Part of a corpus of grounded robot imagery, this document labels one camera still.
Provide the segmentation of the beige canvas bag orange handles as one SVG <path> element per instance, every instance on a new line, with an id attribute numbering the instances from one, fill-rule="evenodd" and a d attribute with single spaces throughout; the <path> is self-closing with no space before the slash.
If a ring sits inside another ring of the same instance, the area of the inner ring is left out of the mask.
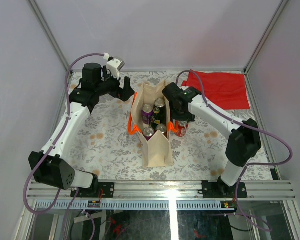
<path id="1" fill-rule="evenodd" d="M 170 103 L 163 95 L 168 84 L 166 80 L 156 86 L 144 83 L 133 97 L 127 130 L 139 137 L 145 168 L 174 164 L 170 135 L 177 130 L 171 120 Z"/>

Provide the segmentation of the purple soda can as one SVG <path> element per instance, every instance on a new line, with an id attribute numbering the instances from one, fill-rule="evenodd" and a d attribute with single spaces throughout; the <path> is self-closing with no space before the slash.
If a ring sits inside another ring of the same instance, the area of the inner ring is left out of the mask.
<path id="1" fill-rule="evenodd" d="M 150 125 L 152 115 L 154 114 L 154 107 L 151 104 L 143 105 L 141 109 L 142 122 L 146 125 Z"/>
<path id="2" fill-rule="evenodd" d="M 155 130 L 152 127 L 148 126 L 143 129 L 142 134 L 143 134 L 144 138 L 147 141 L 149 141 L 154 136 Z"/>

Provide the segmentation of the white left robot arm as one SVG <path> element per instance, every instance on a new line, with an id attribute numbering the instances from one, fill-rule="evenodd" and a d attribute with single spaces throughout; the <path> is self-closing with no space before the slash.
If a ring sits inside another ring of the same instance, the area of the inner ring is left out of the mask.
<path id="1" fill-rule="evenodd" d="M 99 193 L 98 177 L 74 169 L 69 156 L 77 133 L 102 96 L 110 95 L 126 102 L 135 94 L 129 77 L 125 77 L 124 86 L 120 87 L 120 70 L 124 64 L 119 58 L 111 58 L 105 66 L 98 63 L 84 65 L 82 78 L 70 93 L 66 112 L 53 135 L 41 151 L 33 151 L 29 156 L 36 182 L 63 190 L 81 188 L 91 198 Z"/>

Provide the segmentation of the green glass bottle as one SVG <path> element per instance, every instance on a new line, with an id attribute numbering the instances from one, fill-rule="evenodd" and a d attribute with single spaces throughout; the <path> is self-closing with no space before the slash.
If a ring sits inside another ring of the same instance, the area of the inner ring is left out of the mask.
<path id="1" fill-rule="evenodd" d="M 157 126 L 166 123 L 166 110 L 165 108 L 155 107 L 153 115 L 150 120 L 150 126 L 156 130 Z"/>

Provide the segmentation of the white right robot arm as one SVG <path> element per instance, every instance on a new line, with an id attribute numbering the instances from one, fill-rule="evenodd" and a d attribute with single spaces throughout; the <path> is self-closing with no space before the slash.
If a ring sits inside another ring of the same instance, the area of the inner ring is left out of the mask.
<path id="1" fill-rule="evenodd" d="M 221 133 L 227 142 L 225 155 L 228 159 L 224 172 L 220 176 L 218 192 L 230 197 L 236 191 L 236 183 L 248 161 L 261 149 L 261 138 L 253 119 L 242 120 L 234 117 L 208 100 L 194 87 L 180 88 L 172 82 L 162 90 L 169 101 L 170 113 L 174 120 L 194 122 L 201 118 Z"/>

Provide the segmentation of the red cola can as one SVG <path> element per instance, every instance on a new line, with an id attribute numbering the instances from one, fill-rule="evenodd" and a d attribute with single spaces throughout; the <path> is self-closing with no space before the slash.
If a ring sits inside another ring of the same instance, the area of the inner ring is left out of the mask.
<path id="1" fill-rule="evenodd" d="M 189 122 L 188 121 L 175 121 L 175 127 L 177 132 L 175 133 L 177 137 L 184 137 L 187 133 Z"/>
<path id="2" fill-rule="evenodd" d="M 156 129 L 155 129 L 156 132 L 161 132 L 166 138 L 168 137 L 168 129 L 167 129 L 167 126 L 163 123 L 161 124 L 158 124 Z"/>

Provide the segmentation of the black energy drink can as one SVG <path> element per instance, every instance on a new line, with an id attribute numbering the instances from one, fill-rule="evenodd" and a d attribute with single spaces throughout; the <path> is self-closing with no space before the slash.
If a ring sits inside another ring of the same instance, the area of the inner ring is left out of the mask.
<path id="1" fill-rule="evenodd" d="M 166 103 L 163 98 L 158 98 L 155 100 L 153 112 L 162 118 L 166 116 Z"/>

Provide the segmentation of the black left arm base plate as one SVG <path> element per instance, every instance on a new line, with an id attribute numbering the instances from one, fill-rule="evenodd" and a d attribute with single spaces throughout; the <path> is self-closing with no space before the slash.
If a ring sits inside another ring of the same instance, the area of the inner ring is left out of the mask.
<path id="1" fill-rule="evenodd" d="M 98 182 L 91 188 L 79 188 L 77 198 L 107 199 L 113 198 L 115 193 L 114 182 Z"/>

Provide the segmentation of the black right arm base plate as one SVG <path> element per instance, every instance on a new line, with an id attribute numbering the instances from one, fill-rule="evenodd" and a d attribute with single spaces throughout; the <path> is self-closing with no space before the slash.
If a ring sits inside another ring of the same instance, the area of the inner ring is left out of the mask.
<path id="1" fill-rule="evenodd" d="M 234 186 L 227 186 L 221 181 L 208 181 L 201 182 L 202 195 L 204 199 L 230 199 L 236 198 L 247 199 L 248 193 L 246 185 L 240 182 L 236 192 L 236 184 Z"/>

